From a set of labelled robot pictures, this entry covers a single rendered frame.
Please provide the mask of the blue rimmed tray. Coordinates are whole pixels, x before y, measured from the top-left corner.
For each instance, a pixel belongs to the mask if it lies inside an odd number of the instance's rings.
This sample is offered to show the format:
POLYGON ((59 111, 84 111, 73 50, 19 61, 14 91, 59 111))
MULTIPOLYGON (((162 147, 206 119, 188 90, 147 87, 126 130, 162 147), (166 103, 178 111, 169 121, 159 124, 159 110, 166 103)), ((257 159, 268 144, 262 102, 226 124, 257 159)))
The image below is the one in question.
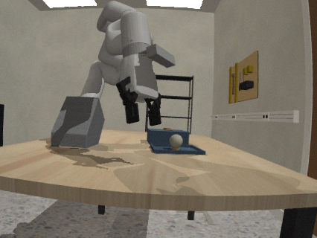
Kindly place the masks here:
POLYGON ((150 144, 150 147, 154 153, 162 154, 188 154, 188 155, 205 155, 205 151, 194 145, 181 145, 180 147, 172 147, 170 144, 150 144), (152 145, 152 146, 151 146, 152 145), (190 151, 198 150, 198 151, 190 151))

